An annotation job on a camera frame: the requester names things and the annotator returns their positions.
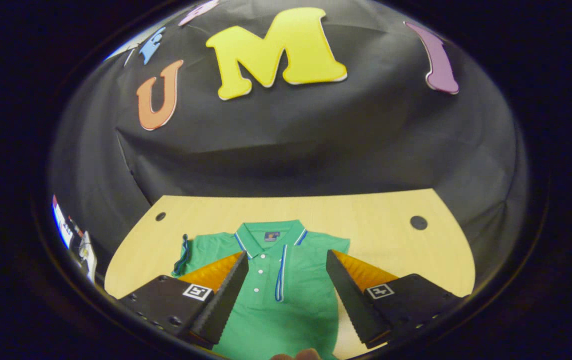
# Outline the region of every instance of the light wood tabletop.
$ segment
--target light wood tabletop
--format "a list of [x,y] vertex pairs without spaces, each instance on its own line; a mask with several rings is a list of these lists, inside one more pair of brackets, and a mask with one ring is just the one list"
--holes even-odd
[[[156,217],[165,213],[161,221]],[[428,226],[418,230],[411,218]],[[456,296],[475,283],[475,263],[455,217],[433,189],[335,196],[238,198],[163,196],[128,233],[105,276],[117,299],[160,274],[181,257],[181,236],[234,233],[242,223],[299,220],[307,230],[350,239],[351,255],[402,277],[420,274]],[[347,359],[368,349],[359,342],[339,301],[334,355]]]

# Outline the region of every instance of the letter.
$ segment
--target letter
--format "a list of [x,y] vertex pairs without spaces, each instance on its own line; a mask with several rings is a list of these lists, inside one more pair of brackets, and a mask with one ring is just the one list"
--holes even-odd
[[161,72],[164,78],[164,104],[158,111],[152,108],[152,89],[156,77],[146,80],[137,89],[139,105],[139,123],[146,130],[155,130],[165,125],[170,120],[177,106],[177,73],[183,65],[183,60],[168,65]]
[[153,57],[153,54],[155,54],[155,51],[157,51],[157,49],[159,48],[159,42],[161,41],[163,36],[161,32],[163,30],[165,30],[165,27],[162,27],[161,29],[157,30],[153,34],[153,36],[151,36],[150,39],[146,41],[144,46],[142,46],[141,50],[139,50],[139,53],[144,55],[144,65],[148,64],[150,58]]
[[264,87],[271,87],[284,51],[288,67],[283,78],[289,84],[340,82],[348,75],[337,62],[325,38],[321,19],[325,11],[298,7],[275,16],[265,38],[233,26],[213,35],[206,46],[215,49],[222,85],[218,94],[230,100],[249,93],[252,82],[241,76],[239,64]]
[[211,0],[209,2],[204,2],[203,4],[195,7],[195,9],[193,9],[191,12],[189,12],[185,18],[183,18],[183,20],[180,21],[179,26],[183,27],[184,25],[186,25],[189,21],[191,21],[192,19],[196,18],[197,16],[200,16],[201,14],[205,14],[206,12],[208,12],[209,10],[213,9],[215,6],[217,6],[219,4],[219,0]]
[[430,61],[430,71],[426,74],[426,83],[437,91],[447,92],[455,95],[459,92],[459,84],[455,80],[450,67],[450,60],[443,48],[443,42],[436,35],[428,30],[422,29],[413,23],[405,22],[407,27],[414,30],[419,35]]

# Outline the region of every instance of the shirt placket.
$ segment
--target shirt placket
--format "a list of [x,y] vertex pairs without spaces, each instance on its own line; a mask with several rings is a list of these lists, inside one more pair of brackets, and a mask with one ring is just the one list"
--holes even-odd
[[274,284],[270,282],[270,262],[274,260],[269,253],[259,253],[251,260],[252,283],[249,291],[252,292],[253,305],[262,305],[265,299],[274,292]]

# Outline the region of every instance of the hand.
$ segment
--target hand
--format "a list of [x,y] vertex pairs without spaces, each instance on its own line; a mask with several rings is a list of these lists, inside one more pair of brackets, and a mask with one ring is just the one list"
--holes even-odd
[[307,348],[306,350],[299,351],[295,358],[288,356],[285,353],[277,354],[270,358],[270,360],[322,360],[322,358],[317,353],[317,350],[313,348]]

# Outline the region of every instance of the blue stripe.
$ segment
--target blue stripe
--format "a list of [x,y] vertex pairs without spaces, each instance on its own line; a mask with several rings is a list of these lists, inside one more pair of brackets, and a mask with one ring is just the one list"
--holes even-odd
[[304,241],[304,237],[306,237],[306,235],[308,235],[308,230],[304,229],[303,235],[301,235],[299,240],[297,240],[297,242],[295,242],[295,246],[301,245],[301,242]]
[[179,276],[181,273],[181,266],[186,263],[186,260],[188,260],[188,253],[190,250],[188,250],[188,241],[186,241],[186,239],[181,243],[181,249],[183,250],[181,258],[174,264],[174,270],[171,272],[171,275],[175,277]]
[[283,273],[284,267],[286,266],[286,247],[287,244],[284,245],[283,250],[281,251],[281,266],[279,267],[279,273],[277,274],[277,284],[275,285],[275,300],[278,302],[283,301]]
[[237,233],[235,233],[235,239],[237,239],[237,243],[239,244],[239,247],[242,249],[242,251],[246,251],[248,255],[248,260],[252,259],[252,256],[250,255],[248,250],[244,248],[244,244],[242,243],[242,240],[238,237]]

